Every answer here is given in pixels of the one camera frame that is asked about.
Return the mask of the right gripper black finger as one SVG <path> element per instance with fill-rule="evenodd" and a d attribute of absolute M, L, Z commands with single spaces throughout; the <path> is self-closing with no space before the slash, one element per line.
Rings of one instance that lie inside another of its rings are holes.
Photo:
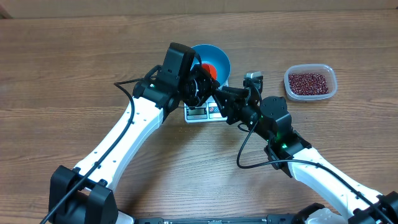
<path fill-rule="evenodd" d="M 235 97 L 247 97 L 249 95 L 249 90 L 245 88 L 223 86 L 221 91 L 229 95 L 234 95 Z"/>
<path fill-rule="evenodd" d="M 227 98 L 226 93 L 224 93 L 221 90 L 215 90 L 212 93 L 212 97 L 213 97 L 215 103 L 217 104 L 217 107 L 219 109 L 219 112 L 220 112 L 221 116 L 223 118 L 225 118 L 226 117 L 226 112 L 225 112 L 224 106 L 226 104 L 225 100 Z"/>

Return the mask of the blue bowl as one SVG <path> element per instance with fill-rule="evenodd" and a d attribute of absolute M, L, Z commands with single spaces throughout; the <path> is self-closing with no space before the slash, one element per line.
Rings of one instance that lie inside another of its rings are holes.
<path fill-rule="evenodd" d="M 202 64 L 212 65 L 216 71 L 216 80 L 221 86 L 228 86 L 231 63 L 228 56 L 219 47 L 210 44 L 195 45 L 192 49 L 200 56 Z"/>

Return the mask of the red measuring scoop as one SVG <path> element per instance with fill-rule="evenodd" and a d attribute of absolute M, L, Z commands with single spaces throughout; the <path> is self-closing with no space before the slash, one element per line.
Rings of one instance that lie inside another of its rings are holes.
<path fill-rule="evenodd" d="M 204 68 L 211 75 L 213 79 L 215 80 L 217 79 L 217 71 L 214 65 L 209 63 L 203 63 L 201 67 Z"/>

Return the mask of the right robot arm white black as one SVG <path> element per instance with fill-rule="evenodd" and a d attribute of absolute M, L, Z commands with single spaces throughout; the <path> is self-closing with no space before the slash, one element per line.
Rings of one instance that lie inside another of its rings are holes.
<path fill-rule="evenodd" d="M 292 127 L 285 98 L 261 98 L 255 87 L 214 90 L 229 124 L 242 122 L 267 141 L 265 165 L 283 170 L 326 200 L 345 223 L 397 223 L 397 192 L 383 195 L 329 163 Z"/>

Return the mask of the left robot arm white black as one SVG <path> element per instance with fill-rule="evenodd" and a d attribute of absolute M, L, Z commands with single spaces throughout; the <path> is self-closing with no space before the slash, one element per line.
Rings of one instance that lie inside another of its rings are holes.
<path fill-rule="evenodd" d="M 202 67 L 197 47 L 172 42 L 164 62 L 145 76 L 114 85 L 129 104 L 100 144 L 74 168 L 59 166 L 50 180 L 49 212 L 42 223 L 134 223 L 116 205 L 114 192 L 145 140 L 180 102 L 202 105 L 219 83 Z"/>

